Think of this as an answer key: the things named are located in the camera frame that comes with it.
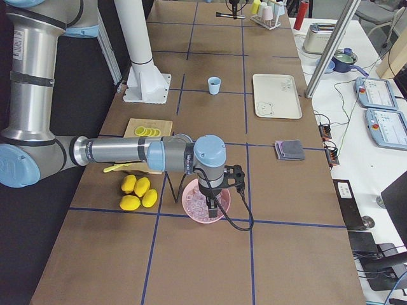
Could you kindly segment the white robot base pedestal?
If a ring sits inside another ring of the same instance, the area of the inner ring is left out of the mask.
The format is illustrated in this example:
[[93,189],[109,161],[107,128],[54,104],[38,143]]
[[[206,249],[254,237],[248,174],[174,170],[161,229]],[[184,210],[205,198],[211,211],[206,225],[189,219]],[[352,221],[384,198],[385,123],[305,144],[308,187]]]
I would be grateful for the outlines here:
[[123,100],[165,104],[171,75],[161,73],[154,63],[142,2],[119,0],[114,4],[131,61]]

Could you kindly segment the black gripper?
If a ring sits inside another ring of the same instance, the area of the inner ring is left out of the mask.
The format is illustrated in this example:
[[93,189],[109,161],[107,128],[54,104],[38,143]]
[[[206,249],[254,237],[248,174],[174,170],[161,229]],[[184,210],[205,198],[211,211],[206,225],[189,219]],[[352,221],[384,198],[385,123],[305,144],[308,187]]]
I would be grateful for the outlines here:
[[226,0],[226,6],[232,13],[240,11],[240,0]]
[[223,190],[235,187],[239,194],[245,191],[245,173],[240,165],[225,165],[223,173],[219,178],[210,180],[210,174],[214,173],[214,168],[204,170],[197,168],[198,187],[200,192],[206,196],[208,218],[218,217],[219,200],[216,196]]

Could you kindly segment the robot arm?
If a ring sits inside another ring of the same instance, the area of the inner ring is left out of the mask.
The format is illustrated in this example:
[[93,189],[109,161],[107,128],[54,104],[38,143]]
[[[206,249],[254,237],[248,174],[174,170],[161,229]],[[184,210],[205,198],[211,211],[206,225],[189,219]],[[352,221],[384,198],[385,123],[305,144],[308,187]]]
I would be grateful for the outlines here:
[[244,193],[244,173],[238,165],[226,165],[225,144],[215,135],[197,140],[183,134],[104,139],[54,135],[50,115],[58,39],[96,37],[97,2],[7,1],[6,14],[14,39],[9,124],[1,132],[2,184],[25,187],[74,166],[141,161],[157,172],[197,174],[210,217],[223,211],[218,199],[223,189]]
[[244,0],[242,5],[240,5],[241,0],[225,0],[224,2],[228,10],[236,15],[249,3],[249,0]]

